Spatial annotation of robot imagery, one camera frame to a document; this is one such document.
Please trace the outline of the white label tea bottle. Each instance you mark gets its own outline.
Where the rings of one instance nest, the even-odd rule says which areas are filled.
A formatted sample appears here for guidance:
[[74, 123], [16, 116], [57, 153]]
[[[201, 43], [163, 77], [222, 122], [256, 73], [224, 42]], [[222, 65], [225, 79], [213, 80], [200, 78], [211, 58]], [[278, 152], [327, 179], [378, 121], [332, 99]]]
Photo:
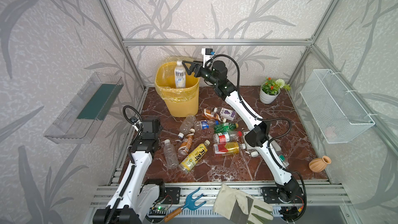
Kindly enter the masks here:
[[174, 69], [175, 76], [175, 86], [177, 89], [183, 89], [186, 87], [186, 70], [182, 64], [181, 60], [176, 62], [176, 67]]

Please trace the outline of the brown orange label bottle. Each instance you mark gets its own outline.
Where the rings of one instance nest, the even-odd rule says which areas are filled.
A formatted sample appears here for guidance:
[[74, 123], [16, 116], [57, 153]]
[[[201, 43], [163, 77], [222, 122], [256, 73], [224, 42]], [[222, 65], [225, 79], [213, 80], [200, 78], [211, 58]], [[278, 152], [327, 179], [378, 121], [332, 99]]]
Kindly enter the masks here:
[[180, 155], [184, 155], [184, 156], [188, 155], [188, 153], [191, 149], [192, 143], [193, 143], [193, 137], [194, 137], [194, 132], [190, 132], [189, 134], [187, 134], [185, 136], [180, 147], [178, 148], [178, 153]]

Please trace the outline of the yellow label tea bottle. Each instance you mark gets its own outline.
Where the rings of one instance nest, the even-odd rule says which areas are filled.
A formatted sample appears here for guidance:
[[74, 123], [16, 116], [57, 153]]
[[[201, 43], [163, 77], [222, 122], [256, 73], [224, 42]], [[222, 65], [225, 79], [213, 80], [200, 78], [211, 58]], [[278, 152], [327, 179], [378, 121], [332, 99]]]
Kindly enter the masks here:
[[185, 173], [189, 173], [197, 165], [197, 163], [204, 157], [208, 151], [210, 141], [206, 140], [204, 143], [198, 145], [178, 166], [180, 170]]

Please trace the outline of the red yellow label bottle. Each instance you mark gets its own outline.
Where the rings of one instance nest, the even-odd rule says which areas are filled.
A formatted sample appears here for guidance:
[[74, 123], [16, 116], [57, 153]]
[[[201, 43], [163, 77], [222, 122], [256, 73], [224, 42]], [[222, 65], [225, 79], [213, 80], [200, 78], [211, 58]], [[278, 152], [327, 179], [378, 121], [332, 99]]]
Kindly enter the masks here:
[[246, 149], [246, 145], [238, 142], [214, 144], [214, 152], [216, 155], [234, 155], [239, 153], [239, 151], [242, 149]]

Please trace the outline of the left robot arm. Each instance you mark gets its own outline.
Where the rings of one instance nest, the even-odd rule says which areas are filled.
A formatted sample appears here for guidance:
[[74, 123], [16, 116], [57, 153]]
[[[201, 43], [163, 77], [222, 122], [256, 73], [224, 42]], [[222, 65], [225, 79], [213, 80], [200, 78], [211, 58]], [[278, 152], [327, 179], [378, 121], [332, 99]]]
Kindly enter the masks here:
[[104, 209], [96, 210], [94, 224], [141, 224], [150, 208], [166, 197], [162, 179], [144, 180], [162, 131], [159, 118], [143, 120], [143, 130], [129, 147], [129, 165], [121, 184]]

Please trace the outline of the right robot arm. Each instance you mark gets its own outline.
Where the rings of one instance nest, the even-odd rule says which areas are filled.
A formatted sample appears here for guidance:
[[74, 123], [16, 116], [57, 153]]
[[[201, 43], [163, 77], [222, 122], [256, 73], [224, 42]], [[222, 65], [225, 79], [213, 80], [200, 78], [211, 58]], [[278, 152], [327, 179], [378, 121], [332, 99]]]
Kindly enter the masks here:
[[[240, 94], [239, 66], [234, 59], [231, 61], [237, 70], [236, 85], [228, 80], [228, 69], [223, 61], [213, 61], [211, 68], [204, 66], [200, 61], [182, 61], [181, 64], [188, 75], [194, 74], [196, 78], [200, 77], [211, 83], [216, 95], [228, 103], [244, 121], [249, 128], [249, 133], [245, 135], [245, 141], [260, 154], [270, 169], [280, 200], [289, 203], [302, 193], [303, 204], [306, 205], [307, 197], [303, 177], [298, 171], [286, 169], [272, 146], [272, 141], [284, 137], [291, 131], [292, 123], [290, 119], [284, 117], [263, 119], [246, 104]], [[285, 120], [289, 125], [288, 130], [280, 136], [270, 138], [271, 122], [278, 120]]]

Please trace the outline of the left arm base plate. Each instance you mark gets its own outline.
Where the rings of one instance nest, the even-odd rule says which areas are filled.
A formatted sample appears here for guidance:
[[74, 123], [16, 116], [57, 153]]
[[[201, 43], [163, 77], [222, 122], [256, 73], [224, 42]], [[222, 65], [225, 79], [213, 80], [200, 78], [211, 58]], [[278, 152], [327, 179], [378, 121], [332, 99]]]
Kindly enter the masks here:
[[181, 193], [180, 187], [166, 187], [165, 193], [166, 196], [164, 200], [161, 202], [161, 204], [166, 204], [166, 205], [179, 204], [180, 193]]

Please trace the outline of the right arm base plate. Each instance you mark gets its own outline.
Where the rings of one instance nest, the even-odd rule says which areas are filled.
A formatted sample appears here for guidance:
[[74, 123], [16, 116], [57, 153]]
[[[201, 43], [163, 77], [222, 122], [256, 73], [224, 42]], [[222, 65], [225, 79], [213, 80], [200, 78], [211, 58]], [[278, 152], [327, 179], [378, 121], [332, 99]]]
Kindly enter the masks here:
[[260, 188], [260, 194], [263, 197], [264, 202], [268, 204], [295, 204], [299, 201], [305, 200], [305, 194], [302, 188], [299, 189], [299, 193], [294, 197], [293, 200], [285, 201], [278, 195], [277, 187], [262, 187]]

